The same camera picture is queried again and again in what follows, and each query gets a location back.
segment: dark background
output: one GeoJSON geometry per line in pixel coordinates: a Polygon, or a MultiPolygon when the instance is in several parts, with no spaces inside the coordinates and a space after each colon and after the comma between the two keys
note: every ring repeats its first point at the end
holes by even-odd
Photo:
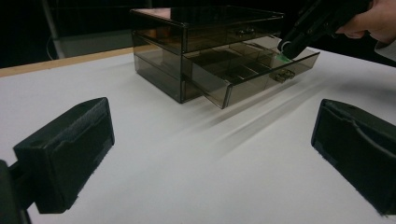
{"type": "MultiPolygon", "coordinates": [[[[3,1],[0,68],[56,59],[50,28],[40,0],[3,1]]],[[[233,5],[285,13],[280,37],[298,19],[305,0],[152,0],[152,7],[194,7],[233,5]]],[[[129,10],[147,7],[145,0],[48,0],[59,36],[86,35],[129,29],[129,10]]],[[[396,62],[374,53],[376,41],[370,36],[360,40],[341,35],[323,36],[310,47],[324,49],[367,61],[396,67],[396,62]]]]}

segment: finger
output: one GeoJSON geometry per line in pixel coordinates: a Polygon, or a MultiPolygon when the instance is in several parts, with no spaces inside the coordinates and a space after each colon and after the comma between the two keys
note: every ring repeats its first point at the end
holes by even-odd
{"type": "Polygon", "coordinates": [[[360,38],[364,37],[364,31],[346,34],[346,36],[351,39],[360,39],[360,38]]]}
{"type": "Polygon", "coordinates": [[[336,33],[337,34],[352,34],[356,32],[362,32],[370,30],[375,24],[375,17],[373,11],[369,10],[353,17],[345,25],[341,26],[336,33]]]}

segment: drawer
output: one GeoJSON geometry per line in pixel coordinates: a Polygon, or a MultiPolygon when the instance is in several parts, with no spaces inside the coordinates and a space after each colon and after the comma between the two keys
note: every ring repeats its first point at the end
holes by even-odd
{"type": "Polygon", "coordinates": [[[184,54],[183,73],[220,108],[292,79],[312,68],[318,53],[306,49],[294,60],[276,49],[279,39],[266,36],[184,54]]]}
{"type": "Polygon", "coordinates": [[[278,35],[283,19],[282,13],[229,6],[131,10],[135,35],[179,55],[278,35]]]}

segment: translucent plastic box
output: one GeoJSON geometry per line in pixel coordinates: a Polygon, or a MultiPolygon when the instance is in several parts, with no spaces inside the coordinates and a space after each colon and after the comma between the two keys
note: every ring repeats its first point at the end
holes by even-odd
{"type": "Polygon", "coordinates": [[[131,10],[136,72],[179,103],[204,95],[220,108],[313,67],[276,50],[283,14],[244,7],[131,10]]]}

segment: white table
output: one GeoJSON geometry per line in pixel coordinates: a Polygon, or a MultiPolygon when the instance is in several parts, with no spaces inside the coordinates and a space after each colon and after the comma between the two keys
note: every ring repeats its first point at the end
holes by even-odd
{"type": "Polygon", "coordinates": [[[0,158],[73,105],[107,97],[116,144],[74,206],[33,223],[394,223],[310,145],[323,98],[396,124],[396,69],[322,51],[314,68],[224,110],[180,105],[132,54],[0,78],[0,158]]]}

